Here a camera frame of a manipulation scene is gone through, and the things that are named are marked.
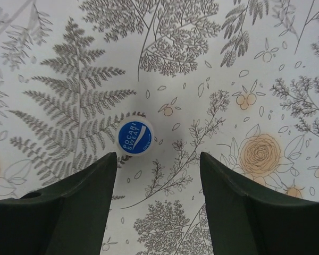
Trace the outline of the blue cap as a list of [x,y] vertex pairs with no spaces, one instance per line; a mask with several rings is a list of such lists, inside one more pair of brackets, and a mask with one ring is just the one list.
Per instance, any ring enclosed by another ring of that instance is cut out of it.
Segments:
[[116,129],[116,145],[128,156],[142,156],[150,151],[153,144],[154,129],[145,117],[126,117]]

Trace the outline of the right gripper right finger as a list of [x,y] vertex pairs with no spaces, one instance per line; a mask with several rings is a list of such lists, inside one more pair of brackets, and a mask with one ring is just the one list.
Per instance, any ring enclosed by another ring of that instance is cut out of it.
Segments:
[[200,155],[215,254],[319,254],[319,202],[269,189]]

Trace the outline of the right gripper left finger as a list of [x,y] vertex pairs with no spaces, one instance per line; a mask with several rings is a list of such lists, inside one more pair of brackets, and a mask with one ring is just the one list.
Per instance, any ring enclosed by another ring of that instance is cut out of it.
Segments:
[[20,199],[0,200],[0,254],[100,254],[116,160],[110,152]]

